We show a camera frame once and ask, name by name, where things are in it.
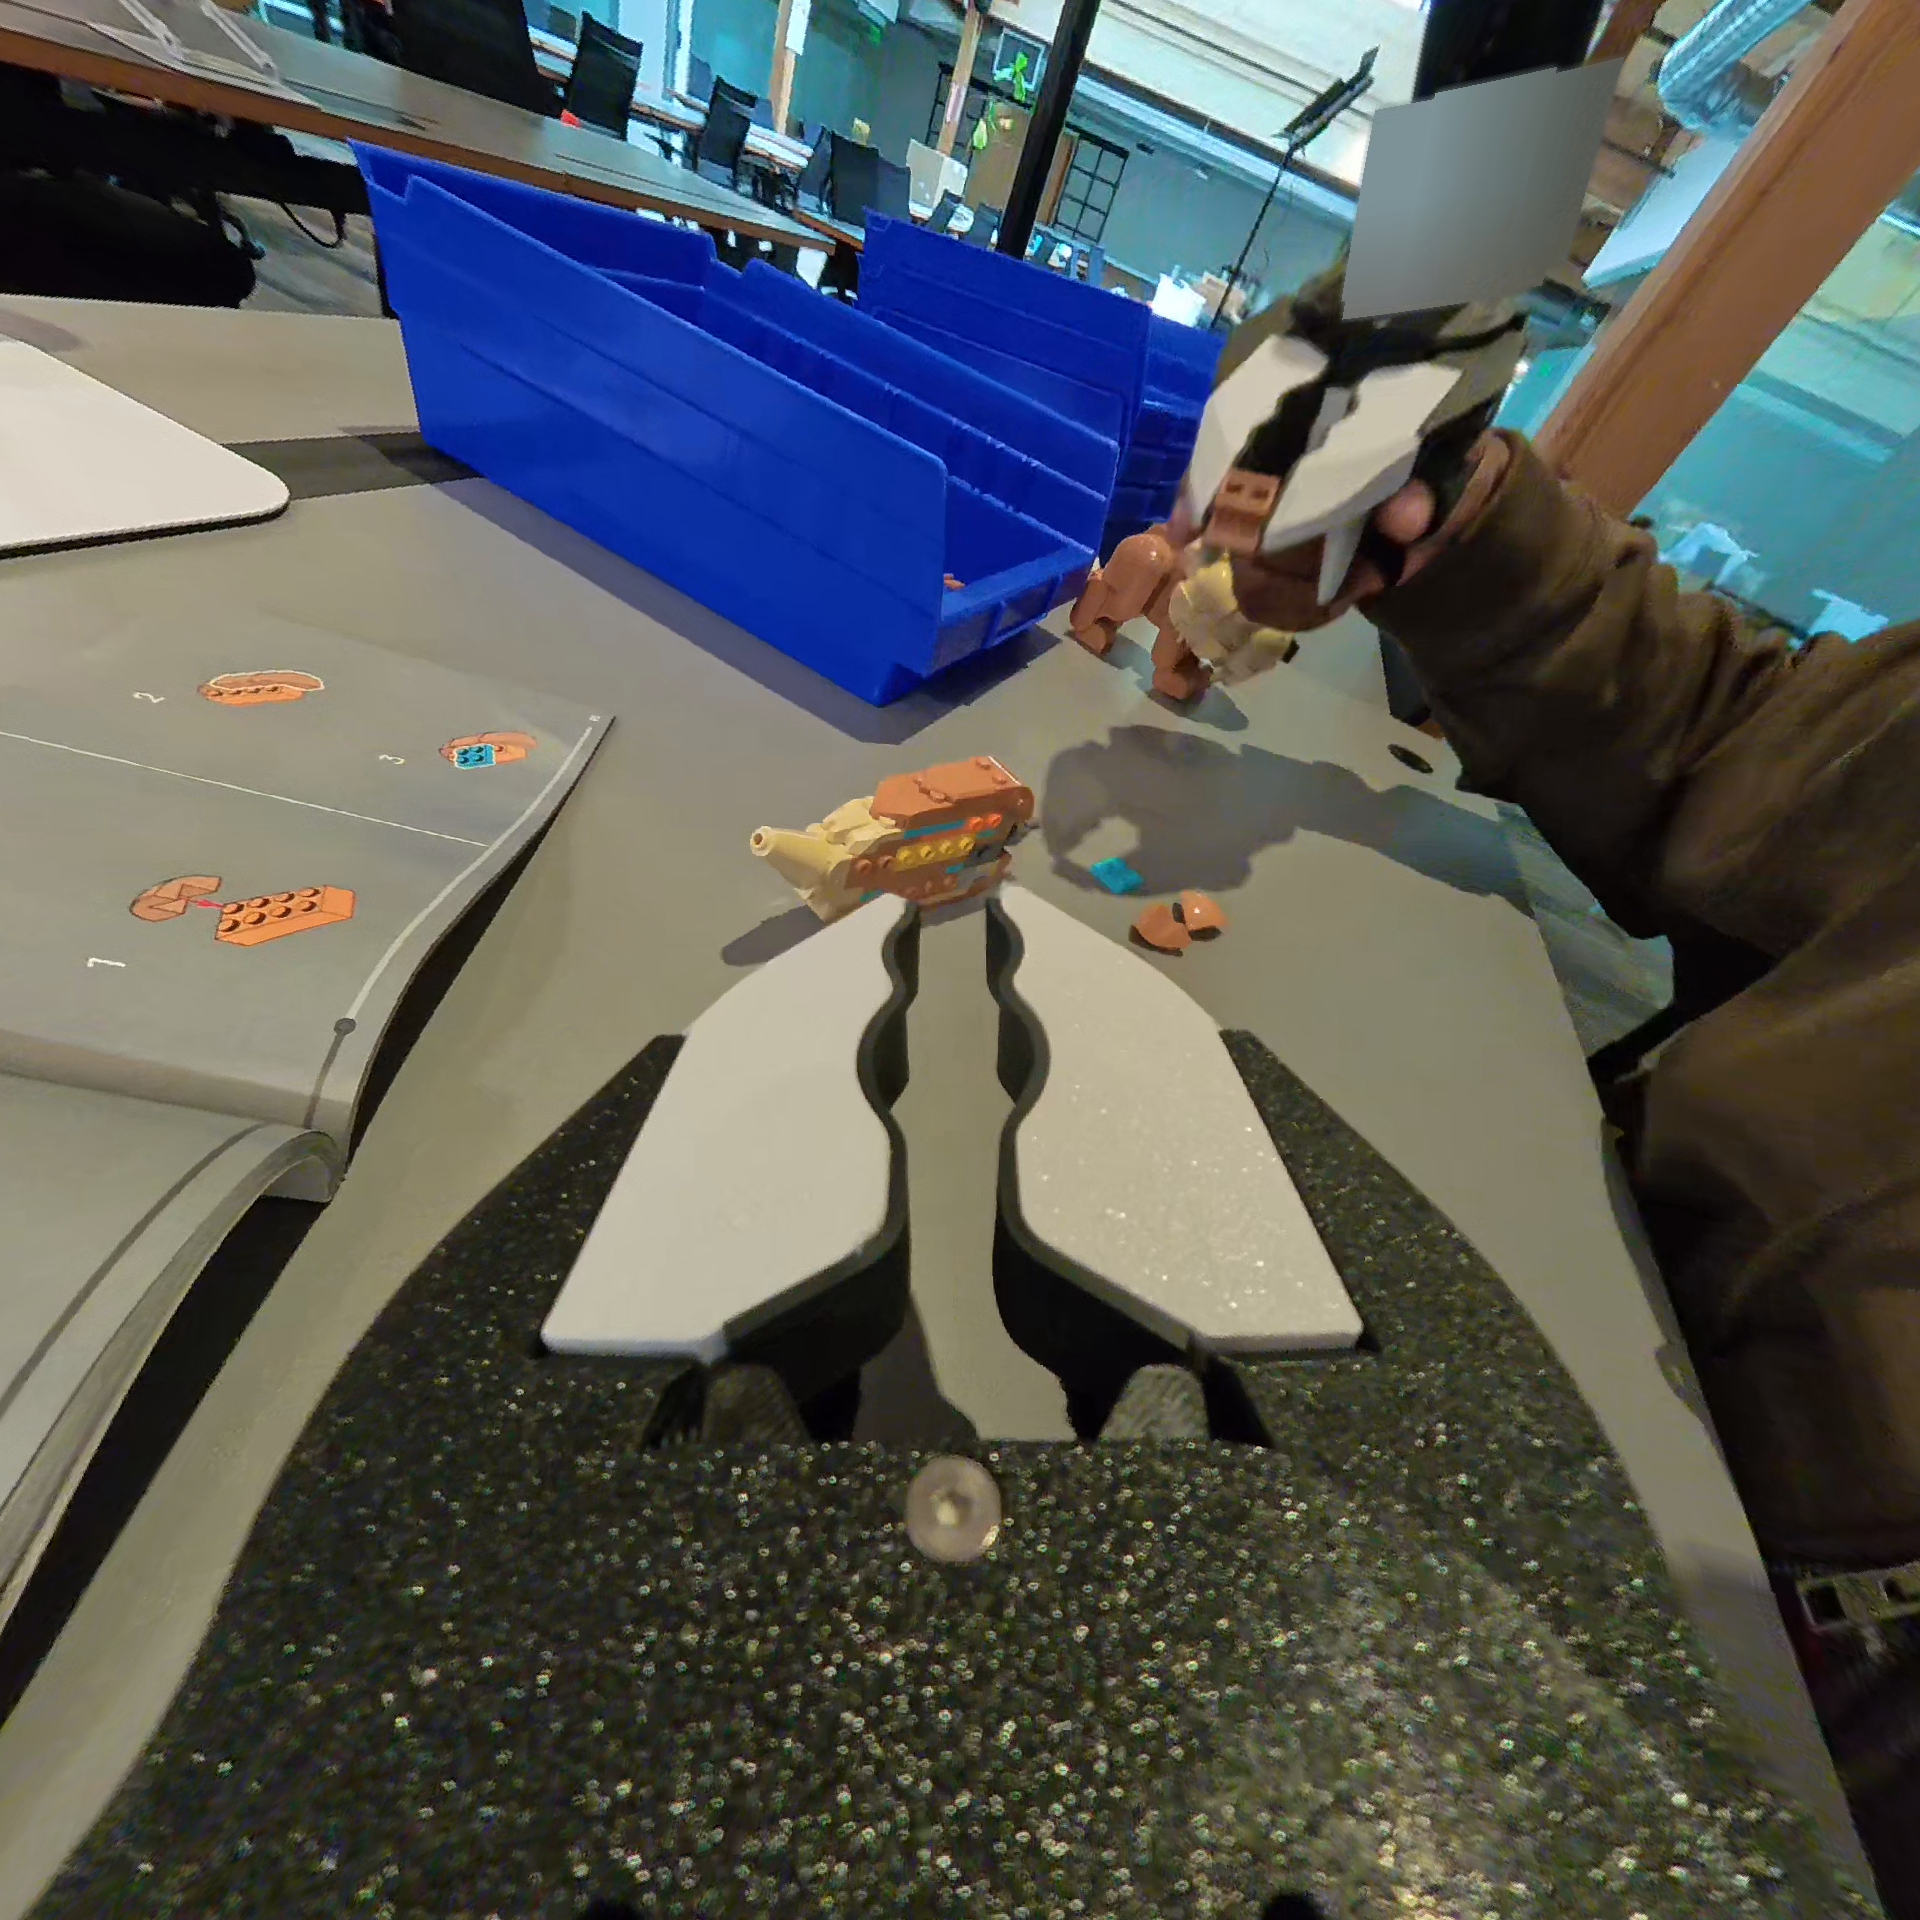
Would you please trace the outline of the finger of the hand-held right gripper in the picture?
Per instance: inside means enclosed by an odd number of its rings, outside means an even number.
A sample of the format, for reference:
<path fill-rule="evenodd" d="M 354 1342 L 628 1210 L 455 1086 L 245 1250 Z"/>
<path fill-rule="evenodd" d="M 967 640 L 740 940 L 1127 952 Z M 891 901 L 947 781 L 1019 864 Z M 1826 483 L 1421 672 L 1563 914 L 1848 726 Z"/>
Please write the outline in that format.
<path fill-rule="evenodd" d="M 1364 375 L 1348 411 L 1314 428 L 1308 453 L 1288 472 L 1264 526 L 1263 554 L 1319 540 L 1316 598 L 1336 602 L 1368 520 L 1410 480 L 1428 419 L 1464 380 L 1464 368 L 1434 360 Z"/>
<path fill-rule="evenodd" d="M 1277 333 L 1256 347 L 1208 398 L 1184 477 L 1184 509 L 1196 534 L 1220 476 L 1233 467 L 1288 480 L 1313 444 L 1314 428 L 1338 419 L 1328 382 L 1330 352 Z"/>

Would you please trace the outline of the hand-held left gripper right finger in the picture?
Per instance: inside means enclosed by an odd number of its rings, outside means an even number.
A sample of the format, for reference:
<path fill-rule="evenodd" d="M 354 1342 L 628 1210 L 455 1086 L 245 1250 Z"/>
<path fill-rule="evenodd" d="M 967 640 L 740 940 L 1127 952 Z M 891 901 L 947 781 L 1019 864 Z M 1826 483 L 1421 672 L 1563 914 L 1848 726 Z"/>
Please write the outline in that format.
<path fill-rule="evenodd" d="M 1016 1248 L 1175 1349 L 1348 1352 L 1362 1322 L 1211 1015 L 1009 885 L 988 902 Z"/>

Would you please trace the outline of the brown tan brick-built model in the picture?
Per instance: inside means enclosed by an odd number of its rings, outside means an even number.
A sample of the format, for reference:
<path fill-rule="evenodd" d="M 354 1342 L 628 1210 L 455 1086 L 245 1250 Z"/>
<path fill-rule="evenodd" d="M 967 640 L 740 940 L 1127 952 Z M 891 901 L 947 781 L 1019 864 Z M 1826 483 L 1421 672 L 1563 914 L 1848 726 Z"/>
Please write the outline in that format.
<path fill-rule="evenodd" d="M 890 774 L 804 829 L 757 828 L 753 853 L 833 924 L 881 895 L 937 908 L 988 894 L 1035 812 L 1000 759 L 967 756 Z"/>

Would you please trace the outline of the blue plastic bin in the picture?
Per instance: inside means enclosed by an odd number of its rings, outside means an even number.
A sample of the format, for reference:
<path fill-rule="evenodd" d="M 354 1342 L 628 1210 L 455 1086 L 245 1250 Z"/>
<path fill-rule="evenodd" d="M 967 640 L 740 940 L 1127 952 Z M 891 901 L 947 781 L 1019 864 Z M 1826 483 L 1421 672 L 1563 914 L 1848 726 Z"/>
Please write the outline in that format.
<path fill-rule="evenodd" d="M 423 438 L 871 706 L 1089 576 L 1113 431 L 714 239 L 370 141 Z"/>

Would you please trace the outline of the person's right forearm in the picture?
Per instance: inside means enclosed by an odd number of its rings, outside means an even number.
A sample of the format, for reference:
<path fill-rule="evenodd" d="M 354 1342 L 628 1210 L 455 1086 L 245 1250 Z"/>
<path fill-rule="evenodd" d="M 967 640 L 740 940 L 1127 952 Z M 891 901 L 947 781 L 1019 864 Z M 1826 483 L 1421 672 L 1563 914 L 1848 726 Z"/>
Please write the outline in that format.
<path fill-rule="evenodd" d="M 1915 951 L 1915 622 L 1793 643 L 1506 431 L 1372 619 L 1469 781 L 1626 930 Z"/>

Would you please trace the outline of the person's right hand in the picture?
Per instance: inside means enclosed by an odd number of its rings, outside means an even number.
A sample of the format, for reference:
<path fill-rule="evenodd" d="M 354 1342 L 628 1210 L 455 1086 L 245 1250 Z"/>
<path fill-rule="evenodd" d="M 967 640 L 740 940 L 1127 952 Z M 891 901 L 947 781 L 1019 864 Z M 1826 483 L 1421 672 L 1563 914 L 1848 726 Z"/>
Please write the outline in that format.
<path fill-rule="evenodd" d="M 1356 608 L 1370 608 L 1383 591 L 1409 584 L 1427 562 L 1465 536 L 1496 496 L 1506 459 L 1509 444 L 1501 430 L 1483 430 L 1464 463 L 1461 484 L 1447 511 L 1437 509 L 1437 494 L 1427 480 L 1410 477 L 1400 494 L 1373 509 L 1376 548 L 1354 554 L 1339 590 L 1330 596 L 1322 596 L 1328 544 L 1323 536 L 1236 559 L 1233 584 L 1240 613 L 1264 629 L 1309 632 Z"/>

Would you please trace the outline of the brown tan brick-built animal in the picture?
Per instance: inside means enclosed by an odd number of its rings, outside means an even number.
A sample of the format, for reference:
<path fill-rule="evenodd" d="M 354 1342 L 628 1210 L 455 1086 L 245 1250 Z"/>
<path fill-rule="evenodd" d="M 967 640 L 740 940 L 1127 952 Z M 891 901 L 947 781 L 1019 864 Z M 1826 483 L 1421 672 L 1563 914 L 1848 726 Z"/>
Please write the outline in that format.
<path fill-rule="evenodd" d="M 1179 546 L 1164 520 L 1127 534 L 1090 570 L 1071 629 L 1104 655 L 1139 618 L 1155 629 L 1149 685 L 1172 703 L 1194 703 L 1213 683 L 1249 680 L 1301 651 L 1296 632 L 1266 629 L 1241 611 L 1233 559 L 1211 558 L 1201 544 Z"/>

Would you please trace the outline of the stack of blue bins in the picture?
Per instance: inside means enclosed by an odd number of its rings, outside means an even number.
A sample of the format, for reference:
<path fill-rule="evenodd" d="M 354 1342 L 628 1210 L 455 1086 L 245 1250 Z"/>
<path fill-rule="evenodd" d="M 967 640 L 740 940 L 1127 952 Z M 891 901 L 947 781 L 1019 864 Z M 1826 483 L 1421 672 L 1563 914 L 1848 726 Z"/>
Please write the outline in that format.
<path fill-rule="evenodd" d="M 967 357 L 1115 446 L 1109 532 L 1164 520 L 1213 387 L 1220 339 L 1127 295 L 874 214 L 860 302 L 912 339 Z"/>

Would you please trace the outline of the black pole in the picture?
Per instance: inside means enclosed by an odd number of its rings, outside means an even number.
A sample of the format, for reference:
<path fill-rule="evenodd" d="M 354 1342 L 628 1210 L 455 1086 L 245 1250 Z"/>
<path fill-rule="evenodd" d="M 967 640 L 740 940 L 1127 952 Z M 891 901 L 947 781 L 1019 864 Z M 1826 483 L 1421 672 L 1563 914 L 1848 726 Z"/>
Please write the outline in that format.
<path fill-rule="evenodd" d="M 1081 77 L 1089 40 L 1098 23 L 1100 3 L 1061 3 L 1047 45 L 1037 102 L 1029 115 L 1016 180 L 1000 220 L 996 251 L 1025 259 L 1029 238 L 1040 220 L 1040 204 L 1052 179 L 1055 157 L 1066 132 L 1073 88 Z"/>

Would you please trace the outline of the grey open instruction booklet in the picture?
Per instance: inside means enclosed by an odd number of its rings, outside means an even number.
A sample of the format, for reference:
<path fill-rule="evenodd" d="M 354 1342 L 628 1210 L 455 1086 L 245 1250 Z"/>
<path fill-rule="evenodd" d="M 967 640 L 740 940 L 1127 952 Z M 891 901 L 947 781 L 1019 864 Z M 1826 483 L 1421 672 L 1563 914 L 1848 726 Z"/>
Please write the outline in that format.
<path fill-rule="evenodd" d="M 208 1260 L 336 1192 L 407 991 L 613 719 L 307 629 L 8 674 L 9 1616 Z"/>

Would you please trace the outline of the row of black office chairs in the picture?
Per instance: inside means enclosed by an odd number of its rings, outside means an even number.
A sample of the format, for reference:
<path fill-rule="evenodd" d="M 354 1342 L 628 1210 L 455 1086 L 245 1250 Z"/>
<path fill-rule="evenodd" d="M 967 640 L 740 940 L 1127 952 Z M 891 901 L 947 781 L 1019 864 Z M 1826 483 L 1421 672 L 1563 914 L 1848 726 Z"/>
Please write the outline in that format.
<path fill-rule="evenodd" d="M 423 79 L 613 138 L 632 131 L 642 40 L 595 15 L 579 19 L 565 83 L 540 68 L 523 4 L 364 4 L 361 19 L 367 48 Z M 761 98 L 711 79 L 703 123 L 685 132 L 685 166 L 779 212 L 820 211 L 843 226 L 865 224 L 874 212 L 911 214 L 908 168 L 874 144 L 831 128 L 808 144 L 795 173 L 761 166 L 749 148 L 759 107 Z"/>

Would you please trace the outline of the long wooden table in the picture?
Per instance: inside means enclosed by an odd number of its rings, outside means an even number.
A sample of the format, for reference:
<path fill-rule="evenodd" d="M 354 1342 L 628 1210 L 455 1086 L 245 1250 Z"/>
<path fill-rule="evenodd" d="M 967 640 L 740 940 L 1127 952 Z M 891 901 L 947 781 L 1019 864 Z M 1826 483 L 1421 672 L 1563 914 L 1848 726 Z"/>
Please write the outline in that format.
<path fill-rule="evenodd" d="M 637 144 L 423 79 L 298 32 L 247 19 L 273 52 L 282 85 L 239 87 L 173 71 L 103 36 L 95 29 L 103 12 L 103 4 L 4 4 L 4 68 L 111 94 L 123 107 L 160 112 L 204 138 L 208 150 L 196 165 L 195 198 L 368 212 L 368 192 L 347 179 L 347 163 L 275 147 L 276 138 L 303 132 L 648 211 L 738 243 L 831 247 L 795 220 Z"/>

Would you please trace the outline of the clear acrylic stand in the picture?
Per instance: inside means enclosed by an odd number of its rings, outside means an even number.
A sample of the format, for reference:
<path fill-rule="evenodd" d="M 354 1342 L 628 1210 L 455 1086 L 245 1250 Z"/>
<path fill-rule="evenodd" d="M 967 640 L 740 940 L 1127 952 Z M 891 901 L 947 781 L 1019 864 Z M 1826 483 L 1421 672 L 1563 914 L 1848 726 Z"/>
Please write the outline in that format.
<path fill-rule="evenodd" d="M 95 29 L 173 71 L 253 88 L 282 85 L 247 19 L 215 3 L 111 3 Z"/>

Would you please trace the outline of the black office chair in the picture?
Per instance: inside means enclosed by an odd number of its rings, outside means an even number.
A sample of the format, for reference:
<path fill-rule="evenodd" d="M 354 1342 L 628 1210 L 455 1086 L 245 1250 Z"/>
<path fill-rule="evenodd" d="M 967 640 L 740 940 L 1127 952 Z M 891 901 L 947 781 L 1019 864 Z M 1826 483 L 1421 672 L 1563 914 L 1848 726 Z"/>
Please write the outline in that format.
<path fill-rule="evenodd" d="M 245 304 L 253 261 L 195 198 L 207 150 L 160 112 L 82 107 L 53 77 L 4 68 L 4 295 Z"/>

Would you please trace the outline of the silver air duct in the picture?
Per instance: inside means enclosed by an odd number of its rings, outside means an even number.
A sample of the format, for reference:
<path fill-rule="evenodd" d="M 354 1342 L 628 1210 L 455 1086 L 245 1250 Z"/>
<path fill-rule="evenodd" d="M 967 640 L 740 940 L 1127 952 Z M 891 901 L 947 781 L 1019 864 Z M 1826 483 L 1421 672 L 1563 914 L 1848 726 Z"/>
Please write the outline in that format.
<path fill-rule="evenodd" d="M 1671 43 L 1652 87 L 1676 128 L 1735 147 L 1833 20 L 1826 3 L 1717 3 Z"/>

